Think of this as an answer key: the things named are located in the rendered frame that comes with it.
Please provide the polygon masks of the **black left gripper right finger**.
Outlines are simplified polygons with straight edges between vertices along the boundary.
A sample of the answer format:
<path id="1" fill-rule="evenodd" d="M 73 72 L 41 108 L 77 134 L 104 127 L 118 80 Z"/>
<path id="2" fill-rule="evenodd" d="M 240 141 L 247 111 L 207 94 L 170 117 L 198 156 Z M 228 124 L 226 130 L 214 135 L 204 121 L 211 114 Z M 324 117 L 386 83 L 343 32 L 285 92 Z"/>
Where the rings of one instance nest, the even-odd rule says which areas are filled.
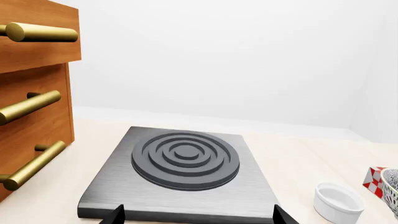
<path id="1" fill-rule="evenodd" d="M 278 205 L 274 205 L 273 222 L 274 224 L 300 224 Z"/>

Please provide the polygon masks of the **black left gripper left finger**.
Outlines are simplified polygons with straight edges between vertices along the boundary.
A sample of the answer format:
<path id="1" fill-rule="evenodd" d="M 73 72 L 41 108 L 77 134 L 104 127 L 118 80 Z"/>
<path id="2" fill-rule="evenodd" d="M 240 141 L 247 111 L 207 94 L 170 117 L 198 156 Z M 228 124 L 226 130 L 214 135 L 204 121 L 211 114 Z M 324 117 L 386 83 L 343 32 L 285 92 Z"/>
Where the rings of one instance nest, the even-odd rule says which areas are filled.
<path id="1" fill-rule="evenodd" d="M 99 222 L 99 224 L 124 224 L 124 222 L 124 205 L 120 205 L 115 210 L 113 210 L 106 218 Z"/>

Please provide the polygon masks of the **white ceramic ramekin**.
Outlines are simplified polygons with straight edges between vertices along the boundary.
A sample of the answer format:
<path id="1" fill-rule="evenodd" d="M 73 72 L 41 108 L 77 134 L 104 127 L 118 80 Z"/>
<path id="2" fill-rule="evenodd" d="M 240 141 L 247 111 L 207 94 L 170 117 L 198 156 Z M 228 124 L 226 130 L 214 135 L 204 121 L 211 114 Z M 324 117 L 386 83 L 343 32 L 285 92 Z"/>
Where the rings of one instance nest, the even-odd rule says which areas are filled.
<path id="1" fill-rule="evenodd" d="M 331 182 L 321 182 L 315 187 L 313 206 L 320 216 L 334 224 L 356 224 L 364 211 L 358 194 Z"/>

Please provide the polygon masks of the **black white patterned bowl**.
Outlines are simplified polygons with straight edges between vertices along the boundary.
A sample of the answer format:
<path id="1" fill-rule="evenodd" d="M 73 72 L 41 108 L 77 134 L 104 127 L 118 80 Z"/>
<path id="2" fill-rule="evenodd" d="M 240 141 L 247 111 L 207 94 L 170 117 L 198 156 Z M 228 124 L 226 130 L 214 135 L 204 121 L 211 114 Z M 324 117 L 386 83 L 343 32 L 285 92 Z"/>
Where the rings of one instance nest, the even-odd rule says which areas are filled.
<path id="1" fill-rule="evenodd" d="M 398 220 L 398 169 L 387 168 L 381 171 L 383 199 Z"/>

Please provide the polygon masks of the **grey flat stove base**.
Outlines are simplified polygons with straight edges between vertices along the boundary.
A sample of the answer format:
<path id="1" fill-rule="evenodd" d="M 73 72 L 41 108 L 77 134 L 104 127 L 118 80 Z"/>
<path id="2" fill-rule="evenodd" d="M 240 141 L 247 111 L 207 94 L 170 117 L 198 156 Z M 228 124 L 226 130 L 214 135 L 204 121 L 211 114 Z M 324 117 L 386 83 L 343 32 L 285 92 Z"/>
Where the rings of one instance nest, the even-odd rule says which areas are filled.
<path id="1" fill-rule="evenodd" d="M 103 219 L 124 205 L 129 221 L 274 224 L 274 205 L 279 202 L 242 136 L 200 132 L 226 141 L 239 155 L 237 176 L 223 186 L 187 192 L 164 188 L 141 177 L 131 164 L 135 143 L 150 134 L 166 131 L 188 130 L 129 128 L 81 196 L 78 216 Z"/>

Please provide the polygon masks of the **dark grey ringed burner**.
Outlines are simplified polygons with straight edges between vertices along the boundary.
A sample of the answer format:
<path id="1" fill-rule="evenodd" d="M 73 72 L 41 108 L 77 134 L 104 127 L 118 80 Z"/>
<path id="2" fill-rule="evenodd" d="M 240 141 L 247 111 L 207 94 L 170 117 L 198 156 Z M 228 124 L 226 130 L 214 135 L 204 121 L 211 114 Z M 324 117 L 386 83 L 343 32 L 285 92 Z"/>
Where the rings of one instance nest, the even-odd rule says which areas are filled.
<path id="1" fill-rule="evenodd" d="M 149 182 L 187 192 L 223 186 L 237 176 L 240 168 L 239 155 L 232 145 L 192 131 L 145 136 L 135 143 L 131 164 Z"/>

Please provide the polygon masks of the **red white checkered box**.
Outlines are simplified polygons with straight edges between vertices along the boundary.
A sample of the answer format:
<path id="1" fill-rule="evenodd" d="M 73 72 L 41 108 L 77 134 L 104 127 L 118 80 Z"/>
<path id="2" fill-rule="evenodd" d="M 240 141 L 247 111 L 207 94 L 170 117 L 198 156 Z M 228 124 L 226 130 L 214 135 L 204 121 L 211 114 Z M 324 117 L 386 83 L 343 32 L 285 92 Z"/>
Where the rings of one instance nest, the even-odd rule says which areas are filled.
<path id="1" fill-rule="evenodd" d="M 370 167 L 363 182 L 363 186 L 381 200 L 383 200 L 381 171 L 384 169 L 386 167 Z"/>

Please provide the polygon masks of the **wooden drawer cabinet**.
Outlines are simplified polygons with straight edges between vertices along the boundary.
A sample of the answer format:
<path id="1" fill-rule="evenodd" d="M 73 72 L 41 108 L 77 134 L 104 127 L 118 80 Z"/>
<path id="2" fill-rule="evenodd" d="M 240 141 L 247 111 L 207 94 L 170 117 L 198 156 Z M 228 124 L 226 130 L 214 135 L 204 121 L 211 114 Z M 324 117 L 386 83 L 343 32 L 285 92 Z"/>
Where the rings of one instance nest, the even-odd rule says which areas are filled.
<path id="1" fill-rule="evenodd" d="M 0 0 L 0 26 L 10 22 L 79 30 L 78 10 L 51 0 Z M 0 175 L 38 155 L 36 145 L 74 137 L 68 64 L 81 59 L 79 42 L 14 42 L 0 36 L 0 109 L 28 93 L 59 91 L 61 99 L 0 126 Z"/>

